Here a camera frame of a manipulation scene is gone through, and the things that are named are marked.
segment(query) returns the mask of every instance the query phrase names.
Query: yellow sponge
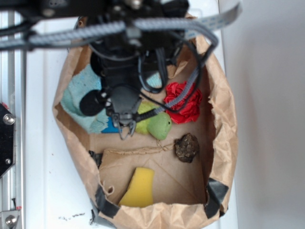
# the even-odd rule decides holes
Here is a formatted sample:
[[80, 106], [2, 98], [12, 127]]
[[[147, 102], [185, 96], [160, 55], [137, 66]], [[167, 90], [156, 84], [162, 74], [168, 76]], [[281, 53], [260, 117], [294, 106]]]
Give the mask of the yellow sponge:
[[135, 169], [127, 192], [119, 202], [119, 206], [146, 207], [153, 204], [153, 176], [154, 171], [149, 168]]

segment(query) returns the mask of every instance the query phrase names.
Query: ribbon cable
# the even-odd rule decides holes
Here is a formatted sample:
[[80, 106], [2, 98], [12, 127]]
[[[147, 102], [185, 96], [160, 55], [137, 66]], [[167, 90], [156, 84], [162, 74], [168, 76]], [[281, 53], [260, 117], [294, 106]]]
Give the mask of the ribbon cable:
[[[196, 21], [202, 23], [206, 28], [208, 28], [211, 31], [219, 30], [229, 24], [231, 24], [233, 21], [235, 21], [238, 16], [243, 11], [242, 4], [239, 2], [236, 6], [234, 6], [232, 9], [220, 13], [217, 15], [213, 15], [210, 17], [205, 18], [198, 18], [195, 19]], [[198, 36], [199, 33], [193, 31], [193, 30], [187, 30], [185, 32], [185, 39], [189, 40], [196, 36]]]

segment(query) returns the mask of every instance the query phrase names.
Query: paper bag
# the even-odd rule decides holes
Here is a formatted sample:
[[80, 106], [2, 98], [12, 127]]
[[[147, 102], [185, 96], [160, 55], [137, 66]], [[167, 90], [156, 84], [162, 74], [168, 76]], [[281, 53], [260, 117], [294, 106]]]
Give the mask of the paper bag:
[[[203, 37], [193, 42], [200, 54], [208, 47]], [[228, 209], [238, 140], [234, 97], [216, 57], [212, 54], [203, 69], [196, 122], [173, 125], [163, 141], [138, 133], [122, 141], [118, 134], [86, 133], [61, 107], [65, 88], [89, 64], [90, 55], [88, 46], [70, 50], [53, 112], [98, 221], [122, 229], [200, 229], [219, 219]], [[187, 80], [195, 67], [195, 58], [184, 47], [177, 65], [168, 67], [169, 83]], [[150, 96], [162, 101], [165, 92]], [[200, 145], [192, 163], [181, 162], [173, 148], [174, 140], [186, 133], [195, 135]], [[99, 168], [89, 151], [102, 154]], [[136, 167], [155, 171], [154, 204], [119, 207]]]

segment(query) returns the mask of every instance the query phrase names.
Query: teal towel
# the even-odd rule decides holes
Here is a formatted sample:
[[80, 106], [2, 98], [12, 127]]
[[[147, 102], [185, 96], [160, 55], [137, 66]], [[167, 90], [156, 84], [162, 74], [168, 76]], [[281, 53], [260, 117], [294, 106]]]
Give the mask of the teal towel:
[[153, 88], [160, 88], [162, 86], [162, 82], [161, 82], [161, 79], [160, 79], [160, 74], [159, 73], [155, 73], [154, 75], [149, 77], [147, 79], [147, 84], [150, 87], [153, 87]]
[[96, 116], [84, 116], [80, 111], [81, 99], [91, 90], [101, 90], [101, 80], [88, 64], [79, 74], [72, 77], [63, 93], [61, 105], [63, 109], [89, 134], [100, 133], [108, 128], [109, 120], [103, 109]]

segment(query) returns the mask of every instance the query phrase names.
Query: white table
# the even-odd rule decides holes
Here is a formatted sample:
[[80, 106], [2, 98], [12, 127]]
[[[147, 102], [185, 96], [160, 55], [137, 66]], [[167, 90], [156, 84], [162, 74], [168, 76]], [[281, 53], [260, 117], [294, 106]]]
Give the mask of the white table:
[[[216, 0], [193, 0], [191, 7], [201, 9], [201, 16], [218, 13]], [[190, 13], [197, 14], [198, 10], [191, 10]], [[75, 22], [75, 18], [53, 20], [40, 23], [37, 29], [44, 32], [71, 29]], [[220, 45], [215, 54], [224, 68], [221, 33], [216, 34], [220, 38]], [[92, 206], [51, 110], [67, 54], [67, 50], [37, 50], [27, 56], [26, 229], [107, 228], [89, 224]], [[234, 185], [229, 211], [207, 228], [238, 228]]]

